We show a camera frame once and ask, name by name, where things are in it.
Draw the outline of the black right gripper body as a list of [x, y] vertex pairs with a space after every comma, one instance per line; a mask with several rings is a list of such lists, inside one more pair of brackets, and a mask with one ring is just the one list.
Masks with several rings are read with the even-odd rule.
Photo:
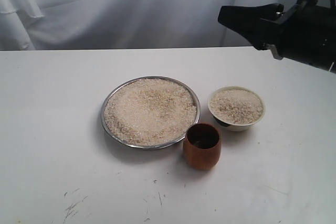
[[335, 73], [335, 0], [330, 7], [318, 0], [297, 0], [276, 20], [274, 36], [283, 58]]

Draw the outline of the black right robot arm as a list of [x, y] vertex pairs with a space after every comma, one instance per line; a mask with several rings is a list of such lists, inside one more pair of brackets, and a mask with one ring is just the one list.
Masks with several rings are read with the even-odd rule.
[[287, 11], [279, 3], [222, 6], [217, 21], [257, 50], [335, 73], [335, 7], [297, 0]]

